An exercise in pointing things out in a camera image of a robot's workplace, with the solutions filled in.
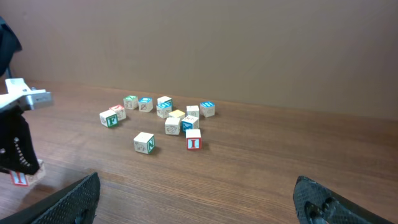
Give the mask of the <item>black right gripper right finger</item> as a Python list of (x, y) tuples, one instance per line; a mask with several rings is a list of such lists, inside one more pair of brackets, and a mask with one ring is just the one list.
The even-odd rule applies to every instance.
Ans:
[(303, 175), (295, 183), (293, 201), (301, 224), (392, 223)]

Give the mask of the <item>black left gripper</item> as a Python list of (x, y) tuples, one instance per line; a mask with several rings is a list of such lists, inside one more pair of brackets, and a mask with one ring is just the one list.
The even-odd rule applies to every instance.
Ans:
[(40, 169), (23, 112), (19, 106), (1, 112), (1, 173), (34, 175)]

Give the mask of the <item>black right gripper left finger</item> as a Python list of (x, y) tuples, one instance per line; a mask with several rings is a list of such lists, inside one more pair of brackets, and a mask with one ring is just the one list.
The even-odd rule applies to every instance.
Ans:
[(100, 200), (94, 172), (49, 197), (1, 220), (1, 224), (91, 224)]

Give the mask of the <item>red I block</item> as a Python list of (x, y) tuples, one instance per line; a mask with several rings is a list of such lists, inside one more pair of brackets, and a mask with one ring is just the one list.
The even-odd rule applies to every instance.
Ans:
[(201, 131), (199, 129), (186, 130), (186, 147), (187, 150), (201, 149)]
[(23, 174), (20, 172), (10, 171), (12, 183), (16, 186), (28, 187), (36, 184), (45, 176), (45, 166), (43, 160), (39, 159), (39, 170), (34, 175)]

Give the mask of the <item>green N wooden block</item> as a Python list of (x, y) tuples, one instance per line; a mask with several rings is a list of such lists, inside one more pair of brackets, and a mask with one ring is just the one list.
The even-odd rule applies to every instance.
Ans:
[(136, 152), (150, 154), (155, 148), (155, 136), (151, 133), (140, 132), (133, 141)]

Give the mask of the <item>green F wooden block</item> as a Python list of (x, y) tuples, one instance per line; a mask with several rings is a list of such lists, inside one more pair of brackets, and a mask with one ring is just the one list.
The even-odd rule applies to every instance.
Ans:
[(112, 128), (119, 124), (118, 116), (113, 110), (106, 110), (99, 114), (101, 124), (107, 128)]

